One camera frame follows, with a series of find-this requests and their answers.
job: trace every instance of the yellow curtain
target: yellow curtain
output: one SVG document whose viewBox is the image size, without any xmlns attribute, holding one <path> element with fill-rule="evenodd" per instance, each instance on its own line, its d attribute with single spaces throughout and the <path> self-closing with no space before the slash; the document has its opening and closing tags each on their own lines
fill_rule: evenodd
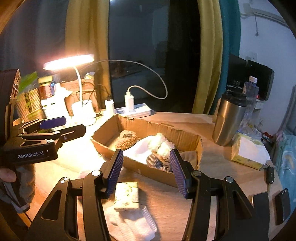
<svg viewBox="0 0 296 241">
<path fill-rule="evenodd" d="M 192 113 L 208 114 L 218 88 L 223 32 L 219 0 L 197 0 L 200 12 L 200 72 Z"/>
<path fill-rule="evenodd" d="M 24 0 L 0 0 L 0 33 Z"/>
<path fill-rule="evenodd" d="M 109 0 L 69 0 L 65 30 L 68 56 L 94 54 L 95 61 L 108 59 Z M 103 84 L 111 94 L 109 64 L 97 64 L 95 82 Z M 100 100 L 107 93 L 100 92 Z"/>
</svg>

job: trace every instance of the window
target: window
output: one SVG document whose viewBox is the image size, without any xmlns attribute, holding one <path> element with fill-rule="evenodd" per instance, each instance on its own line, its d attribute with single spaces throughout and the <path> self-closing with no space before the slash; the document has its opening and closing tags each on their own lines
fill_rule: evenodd
<svg viewBox="0 0 296 241">
<path fill-rule="evenodd" d="M 109 13 L 109 58 L 140 62 L 155 70 L 168 88 L 165 100 L 132 88 L 135 104 L 155 111 L 190 113 L 200 66 L 200 17 L 195 0 L 112 0 Z M 152 71 L 124 62 L 110 63 L 115 107 L 125 106 L 129 86 L 139 85 L 164 97 Z"/>
</svg>

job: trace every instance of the lamp cord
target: lamp cord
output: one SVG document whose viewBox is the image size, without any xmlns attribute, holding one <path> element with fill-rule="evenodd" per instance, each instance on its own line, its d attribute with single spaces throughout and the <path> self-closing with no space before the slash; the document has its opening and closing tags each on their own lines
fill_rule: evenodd
<svg viewBox="0 0 296 241">
<path fill-rule="evenodd" d="M 80 74 L 79 74 L 78 69 L 75 66 L 73 66 L 73 68 L 75 69 L 76 74 L 77 74 L 77 77 L 78 77 L 78 82 L 79 82 L 79 98 L 80 98 L 80 101 L 82 102 L 82 83 L 81 83 Z"/>
<path fill-rule="evenodd" d="M 155 72 L 153 69 L 149 68 L 148 66 L 146 66 L 146 65 L 144 65 L 142 63 L 138 63 L 138 62 L 135 62 L 135 61 L 129 61 L 129 60 L 120 60 L 120 59 L 104 59 L 104 60 L 100 60 L 100 61 L 93 62 L 93 63 L 89 64 L 88 66 L 82 68 L 81 71 L 84 70 L 84 69 L 86 69 L 86 68 L 88 68 L 88 67 L 90 67 L 91 65 L 98 64 L 98 63 L 101 63 L 101 62 L 106 62 L 106 61 L 120 61 L 120 62 L 134 63 L 134 64 L 139 64 L 139 65 L 141 65 L 141 66 L 149 69 L 150 71 L 152 71 L 153 73 L 155 73 L 160 78 L 160 80 L 162 81 L 162 83 L 163 83 L 163 85 L 165 87 L 165 97 L 163 97 L 163 98 L 157 97 L 157 96 L 151 94 L 148 90 L 145 90 L 143 87 L 138 86 L 138 85 L 132 85 L 132 86 L 130 86 L 127 91 L 130 91 L 130 89 L 133 88 L 133 87 L 137 87 L 137 88 L 145 91 L 148 95 L 151 95 L 152 97 L 154 97 L 156 99 L 163 100 L 163 99 L 165 99 L 168 96 L 168 89 L 167 89 L 167 86 L 166 86 L 164 80 L 162 79 L 162 77 L 157 72 Z"/>
</svg>

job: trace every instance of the black cable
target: black cable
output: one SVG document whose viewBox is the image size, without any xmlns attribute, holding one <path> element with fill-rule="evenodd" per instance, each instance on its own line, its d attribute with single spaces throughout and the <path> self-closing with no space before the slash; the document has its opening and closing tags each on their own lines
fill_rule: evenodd
<svg viewBox="0 0 296 241">
<path fill-rule="evenodd" d="M 26 215 L 26 217 L 29 219 L 29 221 L 32 223 L 32 220 L 29 218 L 29 216 L 27 215 L 26 212 L 24 212 L 24 214 Z"/>
<path fill-rule="evenodd" d="M 96 85 L 94 85 L 92 82 L 84 81 L 84 82 L 82 83 L 81 87 L 83 87 L 83 85 L 84 85 L 84 84 L 87 84 L 87 83 L 88 83 L 88 84 L 91 84 L 94 88 L 93 88 L 93 90 L 91 90 L 91 91 L 86 91 L 86 90 L 82 90 L 82 91 L 81 91 L 81 92 L 82 92 L 82 95 L 83 95 L 83 94 L 90 93 L 89 98 L 88 98 L 88 100 L 87 100 L 87 102 L 86 102 L 85 104 L 87 104 L 87 103 L 89 102 L 89 100 L 91 99 L 92 95 L 94 95 L 95 98 L 96 98 L 96 100 L 97 100 L 96 90 L 102 90 L 102 91 L 104 91 L 104 92 L 107 93 L 107 96 L 110 96 L 110 94 L 109 94 L 107 88 L 106 88 L 104 85 L 102 85 L 102 84 L 96 84 Z M 75 96 L 76 96 L 76 98 L 78 99 L 78 101 L 80 101 L 80 100 L 79 100 L 79 97 L 77 96 L 78 93 L 79 93 L 79 91 L 77 91 L 77 92 L 75 93 Z M 101 114 L 101 111 L 102 111 L 102 103 L 100 103 L 100 104 L 98 103 L 98 105 L 99 105 L 99 109 L 100 109 L 100 111 L 99 111 L 99 113 L 96 114 L 96 117 L 102 115 L 102 114 Z"/>
</svg>

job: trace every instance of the finger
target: finger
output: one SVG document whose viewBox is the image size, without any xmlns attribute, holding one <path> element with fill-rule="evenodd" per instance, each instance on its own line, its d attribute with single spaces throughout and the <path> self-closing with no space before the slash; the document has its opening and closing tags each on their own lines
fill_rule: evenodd
<svg viewBox="0 0 296 241">
<path fill-rule="evenodd" d="M 14 171 L 8 168 L 0 168 L 0 179 L 5 182 L 13 183 L 17 179 L 17 176 Z"/>
</svg>

